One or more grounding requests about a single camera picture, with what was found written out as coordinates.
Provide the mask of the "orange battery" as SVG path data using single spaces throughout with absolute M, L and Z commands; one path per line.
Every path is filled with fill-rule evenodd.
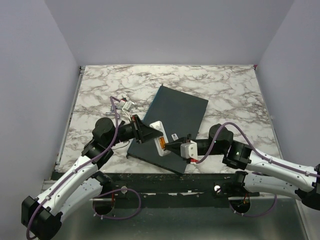
M 165 149 L 165 144 L 166 144 L 165 138 L 162 136 L 162 137 L 160 137 L 158 139 L 158 141 L 159 141 L 159 144 L 160 144 L 160 148 L 164 150 Z

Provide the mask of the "white remote control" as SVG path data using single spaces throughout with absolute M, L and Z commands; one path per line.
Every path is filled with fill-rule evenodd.
M 157 149 L 159 156 L 164 157 L 164 156 L 168 155 L 170 153 L 170 151 L 165 150 L 165 145 L 169 141 L 168 141 L 163 123 L 161 121 L 155 121 L 155 122 L 151 123 L 149 126 L 155 130 L 162 132 L 162 136 L 156 137 L 154 139 L 154 143 L 155 143 L 155 146 L 156 146 L 156 149 Z

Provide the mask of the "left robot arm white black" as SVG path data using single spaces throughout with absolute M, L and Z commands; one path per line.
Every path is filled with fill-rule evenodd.
M 110 180 L 100 168 L 112 157 L 114 145 L 131 139 L 138 143 L 158 143 L 166 137 L 161 121 L 146 124 L 137 115 L 128 124 L 100 118 L 92 135 L 92 140 L 59 180 L 37 197 L 28 196 L 22 202 L 21 223 L 27 228 L 28 240 L 51 240 L 77 208 L 92 198 L 110 194 Z

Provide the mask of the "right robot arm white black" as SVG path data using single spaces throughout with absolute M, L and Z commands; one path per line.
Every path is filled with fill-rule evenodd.
M 265 192 L 301 201 L 313 210 L 320 209 L 320 167 L 293 163 L 264 153 L 253 146 L 246 135 L 245 143 L 234 140 L 226 126 L 213 125 L 207 139 L 181 137 L 163 142 L 161 147 L 180 156 L 187 163 L 201 164 L 208 156 L 222 155 L 222 163 L 240 170 L 240 178 L 230 183 L 230 191 Z

